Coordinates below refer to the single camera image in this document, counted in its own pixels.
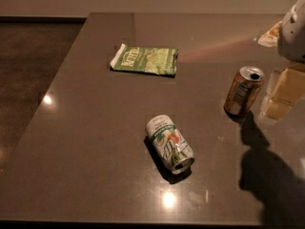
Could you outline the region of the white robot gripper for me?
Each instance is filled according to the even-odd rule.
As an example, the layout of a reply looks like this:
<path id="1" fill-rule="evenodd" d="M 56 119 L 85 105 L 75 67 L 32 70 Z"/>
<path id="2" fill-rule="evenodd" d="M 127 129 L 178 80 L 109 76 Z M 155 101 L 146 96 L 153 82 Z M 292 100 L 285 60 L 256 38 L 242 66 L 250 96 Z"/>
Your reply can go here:
<path id="1" fill-rule="evenodd" d="M 280 74 L 264 115 L 279 120 L 287 115 L 305 94 L 305 0 L 297 0 L 279 21 L 263 33 L 257 43 L 276 47 L 278 53 L 291 63 Z"/>

